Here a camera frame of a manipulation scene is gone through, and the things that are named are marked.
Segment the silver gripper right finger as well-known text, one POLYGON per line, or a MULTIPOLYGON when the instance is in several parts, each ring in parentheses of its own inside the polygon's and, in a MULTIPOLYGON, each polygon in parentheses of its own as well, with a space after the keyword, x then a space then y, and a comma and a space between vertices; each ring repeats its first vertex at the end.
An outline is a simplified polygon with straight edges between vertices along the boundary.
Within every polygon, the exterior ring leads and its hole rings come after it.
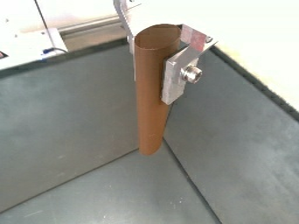
POLYGON ((200 56, 215 46, 218 40, 191 28, 182 26, 180 41, 184 47, 164 62, 162 101, 171 105, 183 95, 187 83, 195 84, 202 77, 198 68, 200 56))

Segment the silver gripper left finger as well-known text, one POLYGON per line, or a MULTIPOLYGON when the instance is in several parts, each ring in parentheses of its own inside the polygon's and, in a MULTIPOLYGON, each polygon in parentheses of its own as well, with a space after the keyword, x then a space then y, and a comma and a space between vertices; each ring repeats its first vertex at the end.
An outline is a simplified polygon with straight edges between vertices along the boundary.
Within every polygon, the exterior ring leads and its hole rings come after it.
POLYGON ((126 35, 127 35, 127 43, 130 45, 130 52, 135 53, 135 46, 134 46, 134 40, 135 40, 135 35, 131 30, 131 16, 130 16, 130 11, 134 9, 136 6, 135 0, 114 0, 114 6, 116 9, 116 14, 119 16, 119 19, 122 21, 123 28, 126 30, 126 35))

